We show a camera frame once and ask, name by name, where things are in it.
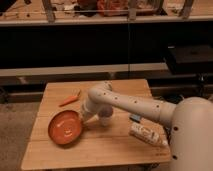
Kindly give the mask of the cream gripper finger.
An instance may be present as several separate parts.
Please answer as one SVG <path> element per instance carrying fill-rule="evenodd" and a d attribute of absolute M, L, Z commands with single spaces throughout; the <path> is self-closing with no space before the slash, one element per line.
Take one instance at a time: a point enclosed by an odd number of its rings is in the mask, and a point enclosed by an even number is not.
<path fill-rule="evenodd" d="M 98 117 L 97 115 L 91 117 L 91 118 L 83 118 L 82 119 L 82 123 L 85 125 L 85 124 L 89 124 L 89 123 L 93 123 L 93 122 L 96 122 L 98 121 Z"/>

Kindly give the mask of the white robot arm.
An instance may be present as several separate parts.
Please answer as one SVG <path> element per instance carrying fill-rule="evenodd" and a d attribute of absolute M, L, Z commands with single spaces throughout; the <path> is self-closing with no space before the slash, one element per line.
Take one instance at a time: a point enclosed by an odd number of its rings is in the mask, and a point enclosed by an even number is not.
<path fill-rule="evenodd" d="M 171 128 L 170 171 L 213 171 L 213 103 L 189 97 L 178 104 L 116 93 L 108 81 L 88 90 L 82 117 L 89 120 L 106 105 Z"/>

